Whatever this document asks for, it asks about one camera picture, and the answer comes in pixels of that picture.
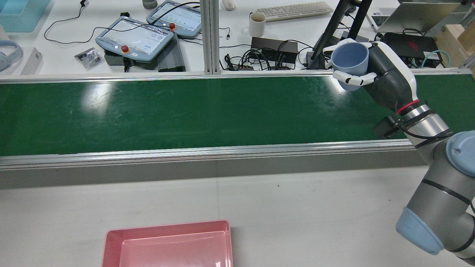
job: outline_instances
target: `monitor stand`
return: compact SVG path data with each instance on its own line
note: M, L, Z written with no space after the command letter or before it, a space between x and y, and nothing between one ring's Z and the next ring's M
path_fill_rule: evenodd
M358 36L358 32L360 31L361 25L365 20L366 13L370 8L371 1L372 0L340 0L338 6L333 12L330 22L328 22L325 32L323 32L322 36L315 44L313 48L313 53L307 53L307 69L325 69L325 60L322 55L322 50L324 47L332 45L332 39L334 38L333 34L338 28L339 23L345 16L346 11L348 11L351 6L357 6L359 8L358 12L356 13L355 20L351 25L348 38L355 39Z

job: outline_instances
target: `green conveyor belt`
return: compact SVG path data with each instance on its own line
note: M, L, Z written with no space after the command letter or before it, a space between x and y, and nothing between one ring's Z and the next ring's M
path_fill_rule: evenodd
M453 131L475 129L471 75L416 79ZM0 156L374 140L390 113L327 76L0 84Z

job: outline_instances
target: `red ring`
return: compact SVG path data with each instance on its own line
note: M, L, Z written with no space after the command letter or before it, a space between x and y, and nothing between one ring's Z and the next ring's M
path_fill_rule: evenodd
M404 107L400 108L398 111L396 111L396 114L399 115L399 113L401 113L403 110L405 110L408 106L412 105L412 104L415 104L419 102L419 99L416 99L414 101L412 101L411 103L405 105Z

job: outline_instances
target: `blue cable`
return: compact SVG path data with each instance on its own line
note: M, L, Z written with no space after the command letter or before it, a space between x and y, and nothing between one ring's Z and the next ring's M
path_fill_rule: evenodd
M420 65L419 68L423 68L423 67L424 67L424 64L426 63L426 60L427 60L432 54L437 53L437 52L444 53L444 54L447 56L447 60L448 60L447 67L450 67L450 55L449 55L447 52L443 51L443 50L435 50L435 51L430 52L430 53L426 56L426 58L422 61L422 64Z

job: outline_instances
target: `keyboard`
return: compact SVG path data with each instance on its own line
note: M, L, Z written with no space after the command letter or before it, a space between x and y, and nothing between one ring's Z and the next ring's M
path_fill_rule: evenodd
M389 16L371 16L371 17L373 18L374 23L376 23L378 27L383 25L383 23L389 18Z
M279 21L325 15L333 9L324 1L258 9L266 16L266 21Z

